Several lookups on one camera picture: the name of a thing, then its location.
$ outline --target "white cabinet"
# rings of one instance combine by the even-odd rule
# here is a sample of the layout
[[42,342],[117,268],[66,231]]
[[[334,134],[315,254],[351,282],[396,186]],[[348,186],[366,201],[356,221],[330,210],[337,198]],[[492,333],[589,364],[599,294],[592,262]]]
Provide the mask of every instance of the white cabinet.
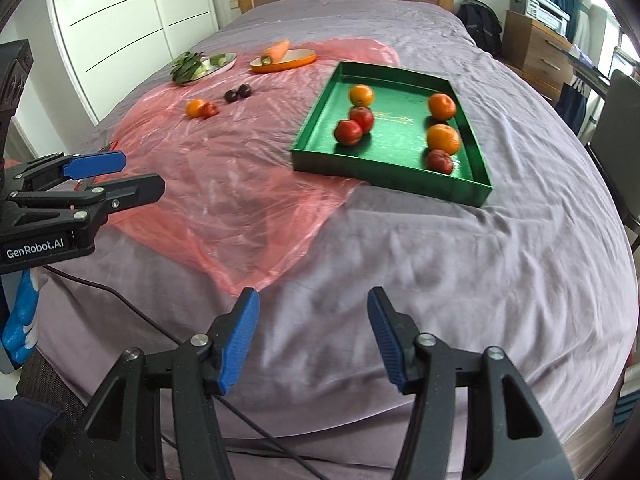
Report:
[[212,0],[49,0],[49,12],[70,78],[94,122],[218,28]]

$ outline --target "orange plate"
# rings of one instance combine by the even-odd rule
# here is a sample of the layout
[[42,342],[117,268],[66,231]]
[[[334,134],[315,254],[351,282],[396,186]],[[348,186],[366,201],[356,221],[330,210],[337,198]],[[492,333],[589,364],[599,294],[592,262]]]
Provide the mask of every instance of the orange plate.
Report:
[[291,68],[299,68],[301,66],[313,63],[316,60],[316,51],[310,48],[297,48],[294,50],[288,50],[282,61],[279,63],[272,63],[270,65],[263,65],[260,63],[260,58],[255,58],[249,66],[251,70],[258,74],[267,74],[269,72],[281,72],[283,70],[289,70]]

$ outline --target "blue gripper pad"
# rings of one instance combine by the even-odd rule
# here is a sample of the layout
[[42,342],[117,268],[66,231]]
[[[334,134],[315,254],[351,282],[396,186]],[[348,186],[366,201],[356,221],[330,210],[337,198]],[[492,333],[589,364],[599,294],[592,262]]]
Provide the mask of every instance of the blue gripper pad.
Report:
[[260,316],[260,299],[252,288],[242,291],[230,313],[236,324],[222,349],[218,386],[223,395],[238,382]]
[[408,383],[417,378],[416,370],[412,368],[415,365],[414,339],[419,330],[411,317],[394,310],[385,291],[379,286],[369,291],[367,314],[386,375],[404,393]]
[[81,180],[92,176],[117,173],[127,165],[127,157],[122,152],[95,153],[73,158],[64,168],[63,174],[71,180]]

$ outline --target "gloved hand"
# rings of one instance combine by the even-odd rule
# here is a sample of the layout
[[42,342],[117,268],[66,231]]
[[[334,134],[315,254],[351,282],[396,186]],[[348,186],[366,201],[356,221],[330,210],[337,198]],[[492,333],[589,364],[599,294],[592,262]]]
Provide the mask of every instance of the gloved hand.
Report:
[[22,273],[15,306],[2,332],[2,345],[18,364],[23,364],[38,342],[37,306],[40,290],[47,283],[40,268]]

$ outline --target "tangerine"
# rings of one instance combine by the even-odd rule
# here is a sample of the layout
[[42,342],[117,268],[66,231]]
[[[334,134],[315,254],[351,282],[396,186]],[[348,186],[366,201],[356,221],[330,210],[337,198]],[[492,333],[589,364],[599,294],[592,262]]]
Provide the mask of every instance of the tangerine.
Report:
[[199,117],[200,111],[205,104],[207,104],[207,102],[204,99],[194,99],[190,101],[186,108],[187,115],[192,119]]
[[434,124],[427,130],[427,147],[455,155],[460,150],[460,134],[446,124]]
[[353,106],[369,107],[373,99],[373,90],[367,85],[356,85],[349,90],[349,100]]
[[428,100],[429,111],[437,121],[448,121],[457,111],[455,101],[446,94],[434,94]]

